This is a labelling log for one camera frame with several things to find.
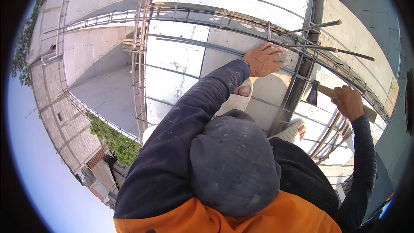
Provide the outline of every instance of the hand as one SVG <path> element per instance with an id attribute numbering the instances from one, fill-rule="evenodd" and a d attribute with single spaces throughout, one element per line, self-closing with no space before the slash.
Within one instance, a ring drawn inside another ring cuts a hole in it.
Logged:
<path id="1" fill-rule="evenodd" d="M 286 63 L 280 60 L 286 56 L 287 53 L 282 47 L 273 43 L 263 43 L 246 53 L 243 60 L 250 65 L 250 76 L 267 76 L 286 66 Z"/>
<path id="2" fill-rule="evenodd" d="M 338 107 L 338 110 L 350 122 L 365 115 L 362 109 L 362 96 L 358 91 L 353 90 L 347 85 L 343 85 L 342 88 L 335 87 L 334 90 L 339 95 L 339 98 L 332 98 L 331 102 Z"/>

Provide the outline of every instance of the person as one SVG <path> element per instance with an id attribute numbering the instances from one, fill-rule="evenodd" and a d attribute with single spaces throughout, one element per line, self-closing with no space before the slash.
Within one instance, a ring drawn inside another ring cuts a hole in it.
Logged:
<path id="1" fill-rule="evenodd" d="M 348 232 L 360 226 L 376 159 L 357 91 L 335 88 L 340 97 L 332 100 L 355 133 L 352 189 L 340 206 L 325 175 L 292 143 L 304 136 L 302 122 L 267 139 L 243 110 L 215 116 L 230 95 L 249 97 L 250 83 L 240 86 L 249 76 L 275 72 L 285 56 L 282 47 L 265 43 L 201 78 L 177 101 L 119 190 L 118 232 Z"/>
<path id="2" fill-rule="evenodd" d="M 56 51 L 56 43 L 54 43 L 50 46 L 50 50 L 53 51 L 53 52 Z"/>

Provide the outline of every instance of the foliage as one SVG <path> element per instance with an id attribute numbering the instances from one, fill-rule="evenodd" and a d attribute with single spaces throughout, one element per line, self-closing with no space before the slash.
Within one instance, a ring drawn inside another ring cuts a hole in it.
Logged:
<path id="1" fill-rule="evenodd" d="M 28 87 L 31 87 L 31 77 L 30 66 L 27 63 L 27 55 L 30 49 L 34 25 L 39 16 L 40 8 L 45 1 L 46 0 L 36 0 L 30 17 L 24 21 L 23 30 L 20 33 L 13 57 L 12 78 L 14 79 L 17 74 L 19 74 L 20 84 L 27 85 Z"/>
<path id="2" fill-rule="evenodd" d="M 90 112 L 86 111 L 85 114 L 92 121 L 91 134 L 108 143 L 109 149 L 115 151 L 118 163 L 129 166 L 137 157 L 141 146 L 115 131 Z"/>

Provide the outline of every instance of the sky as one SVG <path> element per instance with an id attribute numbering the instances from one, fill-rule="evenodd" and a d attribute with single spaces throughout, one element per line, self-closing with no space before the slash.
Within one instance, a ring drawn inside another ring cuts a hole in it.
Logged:
<path id="1" fill-rule="evenodd" d="M 8 82 L 8 122 L 17 170 L 52 232 L 115 232 L 113 210 L 62 164 L 39 118 L 31 88 Z"/>

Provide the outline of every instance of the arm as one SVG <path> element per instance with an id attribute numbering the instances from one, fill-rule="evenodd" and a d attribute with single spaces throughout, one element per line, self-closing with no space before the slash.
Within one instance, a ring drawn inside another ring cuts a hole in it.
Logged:
<path id="1" fill-rule="evenodd" d="M 343 232 L 358 229 L 364 218 L 375 183 L 377 160 L 368 116 L 362 110 L 361 95 L 347 86 L 340 88 L 340 98 L 333 99 L 352 124 L 355 133 L 354 173 L 351 190 L 335 214 Z"/>
<path id="2" fill-rule="evenodd" d="M 234 60 L 214 70 L 179 99 L 132 164 L 117 196 L 114 218 L 158 216 L 193 196 L 189 182 L 192 139 L 249 75 L 268 75 L 284 66 L 273 61 L 286 53 L 272 45 L 265 43 L 248 52 L 244 61 Z"/>

